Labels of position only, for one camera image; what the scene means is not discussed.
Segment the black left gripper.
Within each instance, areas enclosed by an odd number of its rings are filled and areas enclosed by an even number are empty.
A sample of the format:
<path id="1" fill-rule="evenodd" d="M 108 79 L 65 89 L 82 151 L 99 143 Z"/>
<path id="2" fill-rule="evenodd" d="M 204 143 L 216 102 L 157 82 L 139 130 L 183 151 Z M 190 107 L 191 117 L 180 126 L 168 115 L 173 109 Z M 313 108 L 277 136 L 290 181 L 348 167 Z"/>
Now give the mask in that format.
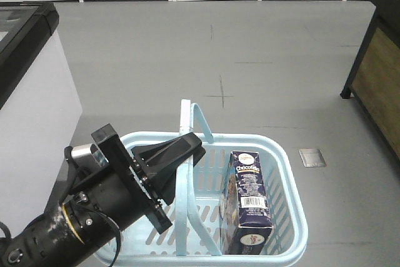
<path id="1" fill-rule="evenodd" d="M 109 226 L 124 231 L 146 216 L 158 233 L 172 226 L 160 199 L 167 205 L 176 194 L 176 170 L 189 158 L 197 164 L 206 154 L 202 141 L 188 133 L 168 141 L 135 146 L 127 152 L 115 129 L 107 124 L 91 134 L 106 158 L 101 167 L 76 184 L 68 215 L 86 234 Z"/>

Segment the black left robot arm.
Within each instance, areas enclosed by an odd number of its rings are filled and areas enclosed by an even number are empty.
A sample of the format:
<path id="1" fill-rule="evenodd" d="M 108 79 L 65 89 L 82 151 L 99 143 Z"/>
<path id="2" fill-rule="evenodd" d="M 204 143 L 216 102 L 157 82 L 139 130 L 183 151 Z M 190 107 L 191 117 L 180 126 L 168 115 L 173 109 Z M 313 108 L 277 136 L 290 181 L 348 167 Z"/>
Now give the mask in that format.
<path id="1" fill-rule="evenodd" d="M 172 225 L 163 210 L 176 192 L 176 171 L 205 155 L 201 139 L 187 133 L 158 144 L 126 149 L 107 124 L 93 132 L 86 159 L 64 150 L 74 175 L 57 203 L 17 236 L 4 228 L 2 266 L 77 266 L 145 216 L 163 233 Z"/>

